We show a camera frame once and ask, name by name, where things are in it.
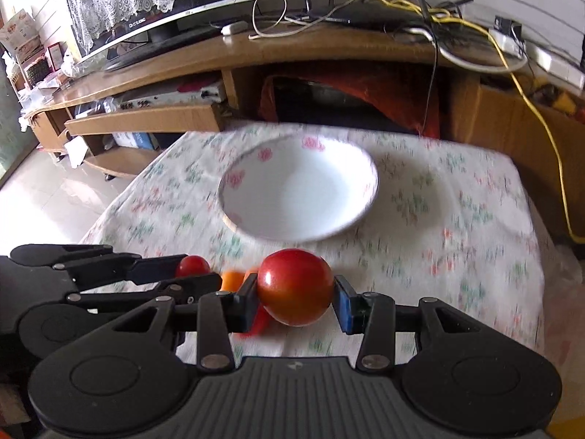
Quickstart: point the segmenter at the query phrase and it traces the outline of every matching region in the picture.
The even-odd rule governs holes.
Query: robotic arm
[[[256,275],[217,292],[217,274],[173,279],[182,257],[21,246],[0,258],[0,344],[17,335],[36,358],[29,397],[50,437],[546,437],[555,368],[438,299],[396,305],[338,276],[339,326],[363,334],[355,368],[347,357],[245,357],[236,368],[229,333],[252,326]],[[118,280],[160,282],[80,293]],[[196,365],[175,355],[191,331]],[[416,335],[406,365],[394,364],[396,332]]]

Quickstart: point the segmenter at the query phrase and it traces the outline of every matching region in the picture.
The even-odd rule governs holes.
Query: white paper
[[[83,137],[75,137],[71,142],[65,143],[65,150],[69,154],[72,168],[77,168],[86,158],[87,144]]]

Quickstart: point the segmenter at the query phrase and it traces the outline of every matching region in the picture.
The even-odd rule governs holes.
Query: table
[[[332,238],[267,243],[232,232],[222,221],[219,180],[242,151],[290,133],[314,133],[355,143],[376,163],[380,188],[370,212]],[[357,292],[376,290],[416,305],[434,296],[531,348],[542,348],[543,268],[520,177],[505,155],[413,136],[293,124],[240,121],[222,133],[187,133],[150,164],[103,213],[84,238],[142,256],[189,253],[217,270],[246,270],[284,247],[322,256]],[[118,283],[102,292],[138,290]],[[195,360],[195,334],[179,356]],[[332,309],[315,324],[274,322],[261,337],[232,336],[244,355],[343,355],[355,361],[361,336],[347,337]],[[397,338],[397,362],[415,351]]]

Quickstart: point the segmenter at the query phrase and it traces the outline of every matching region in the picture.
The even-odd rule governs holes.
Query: red cloth
[[[295,63],[276,70],[264,80],[259,115],[278,122],[274,100],[274,78],[286,77],[319,82],[341,90],[373,105],[394,123],[425,137],[440,138],[439,96],[434,84],[426,119],[426,95],[431,82],[431,68],[416,64],[381,64],[369,61],[318,61]]]

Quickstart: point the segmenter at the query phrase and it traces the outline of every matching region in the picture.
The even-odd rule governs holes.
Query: yellow cable
[[[409,11],[414,11],[414,12],[417,12],[419,14],[422,14],[422,12],[420,10],[420,6],[415,5],[414,3],[407,1],[407,0],[393,0],[393,1],[379,0],[379,1],[382,1],[384,4],[391,6],[391,7],[400,7],[400,8],[409,10]],[[431,12],[431,13],[438,12],[438,11],[441,11],[441,9],[440,8],[431,8],[429,10],[429,12]],[[484,36],[487,37],[489,42],[493,45],[495,50],[498,52],[498,56],[502,60],[502,64],[506,67],[506,69],[509,69],[508,62],[506,61],[506,58],[504,57],[504,54],[502,53],[501,49],[499,49],[498,43],[495,41],[493,36],[490,35],[489,32],[486,31],[481,26],[476,25],[475,23],[471,23],[470,21],[463,20],[462,18],[455,18],[453,16],[441,17],[441,18],[432,16],[432,19],[436,23],[441,23],[441,24],[443,24],[443,23],[456,23],[459,25],[464,25],[464,26],[467,26],[468,28],[471,28],[471,29],[476,30],[477,32],[483,34]],[[566,190],[565,190],[565,176],[564,176],[564,172],[563,172],[563,160],[561,158],[561,154],[559,153],[559,149],[556,146],[555,137],[553,136],[551,129],[549,128],[548,124],[546,123],[546,120],[544,119],[544,117],[542,116],[540,111],[534,106],[534,104],[530,101],[530,99],[528,99],[526,97],[526,94],[524,93],[524,90],[522,89],[522,86],[518,82],[516,76],[511,72],[510,77],[512,78],[512,81],[514,81],[514,84],[516,85],[516,88],[518,89],[518,92],[520,93],[520,95],[521,95],[522,99],[524,100],[525,104],[527,105],[527,107],[536,116],[536,118],[538,119],[540,124],[542,124],[542,126],[545,128],[546,134],[548,135],[549,140],[551,141],[552,148],[555,151],[556,159],[557,159],[557,162],[559,164],[559,179],[561,181],[561,195],[563,198],[563,208],[565,209],[565,221],[567,223],[567,229],[569,231],[569,236],[571,237],[571,239],[573,240],[574,243],[585,244],[585,237],[576,235],[573,231],[573,228],[571,227],[571,221],[569,219],[569,205],[567,203],[567,195],[566,195]]]

